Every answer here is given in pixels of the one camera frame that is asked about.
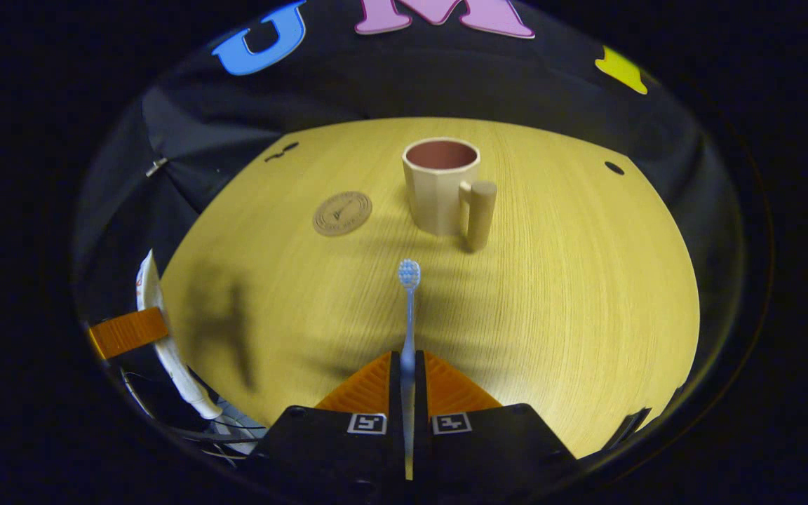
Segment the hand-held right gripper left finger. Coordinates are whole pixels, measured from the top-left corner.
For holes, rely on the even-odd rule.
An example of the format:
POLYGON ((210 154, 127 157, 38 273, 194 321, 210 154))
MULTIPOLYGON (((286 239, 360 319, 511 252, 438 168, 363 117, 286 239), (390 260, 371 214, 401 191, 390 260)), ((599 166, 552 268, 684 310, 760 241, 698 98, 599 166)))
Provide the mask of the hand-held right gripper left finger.
POLYGON ((291 405, 250 455, 278 495, 393 495, 404 480, 400 355, 382 354, 313 407, 291 405))

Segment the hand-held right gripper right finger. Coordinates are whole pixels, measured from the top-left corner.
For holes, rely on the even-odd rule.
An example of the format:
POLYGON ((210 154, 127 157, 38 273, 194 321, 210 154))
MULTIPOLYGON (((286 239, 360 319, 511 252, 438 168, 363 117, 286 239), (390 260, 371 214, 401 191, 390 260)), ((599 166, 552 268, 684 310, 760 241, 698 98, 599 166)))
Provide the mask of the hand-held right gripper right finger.
POLYGON ((501 405, 432 353, 415 372, 415 485, 420 492, 557 492, 580 464, 527 403, 501 405))

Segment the light blue toothbrush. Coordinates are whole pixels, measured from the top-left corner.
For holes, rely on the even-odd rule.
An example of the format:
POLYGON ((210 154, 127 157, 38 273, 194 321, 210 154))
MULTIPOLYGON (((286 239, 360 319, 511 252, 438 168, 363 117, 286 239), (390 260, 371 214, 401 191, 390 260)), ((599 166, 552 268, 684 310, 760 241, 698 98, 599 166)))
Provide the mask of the light blue toothbrush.
POLYGON ((404 259, 398 265, 398 280, 406 292, 406 335, 400 353, 400 394, 405 476, 412 480, 414 471, 416 424, 416 290, 421 281, 420 265, 404 259))

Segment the round brown coaster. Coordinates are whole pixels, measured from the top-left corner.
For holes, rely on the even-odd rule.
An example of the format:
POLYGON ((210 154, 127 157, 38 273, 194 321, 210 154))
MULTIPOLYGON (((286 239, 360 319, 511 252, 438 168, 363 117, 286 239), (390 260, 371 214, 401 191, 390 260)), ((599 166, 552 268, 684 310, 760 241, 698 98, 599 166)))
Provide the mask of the round brown coaster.
POLYGON ((362 227, 372 214, 372 201, 359 191, 330 196, 312 215, 312 227, 323 236, 342 236, 362 227))

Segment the beige cup with handle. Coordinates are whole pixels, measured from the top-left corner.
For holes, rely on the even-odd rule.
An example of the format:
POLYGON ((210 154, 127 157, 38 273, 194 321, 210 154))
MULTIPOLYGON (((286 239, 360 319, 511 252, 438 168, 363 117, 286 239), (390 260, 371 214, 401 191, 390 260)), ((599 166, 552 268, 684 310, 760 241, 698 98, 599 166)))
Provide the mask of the beige cup with handle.
POLYGON ((401 156, 410 214, 434 236, 465 237, 469 250, 487 246, 498 186, 480 176, 480 150, 466 140, 430 137, 401 156))

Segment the wooden desktop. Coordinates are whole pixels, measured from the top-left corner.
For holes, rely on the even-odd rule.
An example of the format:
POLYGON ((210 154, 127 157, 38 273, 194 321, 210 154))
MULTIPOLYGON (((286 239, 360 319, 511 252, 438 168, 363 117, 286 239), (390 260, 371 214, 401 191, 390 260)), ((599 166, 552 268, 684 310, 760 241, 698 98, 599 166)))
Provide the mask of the wooden desktop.
POLYGON ((415 342, 503 405, 529 403, 574 456, 623 419, 659 416, 698 346, 698 285, 660 195, 624 156, 478 119, 371 119, 284 135, 208 205, 161 276, 182 357, 253 421, 314 406, 398 351, 416 261, 415 342), (413 223, 401 156, 430 137, 480 150, 498 186, 490 242, 413 223), (323 236, 312 215, 363 192, 362 227, 323 236))

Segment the white curved object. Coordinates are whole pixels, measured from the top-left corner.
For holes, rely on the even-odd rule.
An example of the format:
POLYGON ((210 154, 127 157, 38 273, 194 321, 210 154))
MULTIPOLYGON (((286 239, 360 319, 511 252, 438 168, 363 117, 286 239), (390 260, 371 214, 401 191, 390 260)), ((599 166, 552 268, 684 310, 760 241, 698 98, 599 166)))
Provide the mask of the white curved object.
POLYGON ((179 347, 173 338, 173 329, 161 290, 161 279, 153 250, 149 250, 139 265, 135 289, 137 290, 137 309, 142 312, 154 308, 159 320, 166 327, 166 336, 154 340, 154 350, 161 367, 166 371, 177 393, 203 419, 214 421, 222 416, 222 408, 210 399, 204 386, 193 378, 180 355, 179 347))

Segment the black backdrop cloth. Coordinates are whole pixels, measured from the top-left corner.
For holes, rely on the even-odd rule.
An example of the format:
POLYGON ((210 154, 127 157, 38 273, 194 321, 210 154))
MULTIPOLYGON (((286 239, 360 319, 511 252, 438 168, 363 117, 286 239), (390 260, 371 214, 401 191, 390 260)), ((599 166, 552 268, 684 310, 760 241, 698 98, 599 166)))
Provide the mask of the black backdrop cloth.
POLYGON ((78 196, 81 320, 128 312, 130 263, 166 263, 205 207, 283 134, 357 119, 490 119, 625 154, 664 199, 698 277, 692 380, 724 384, 754 335, 736 165, 651 74, 595 66, 596 39, 521 0, 280 0, 190 52, 122 113, 78 196), (158 158, 170 160, 150 178, 158 158))

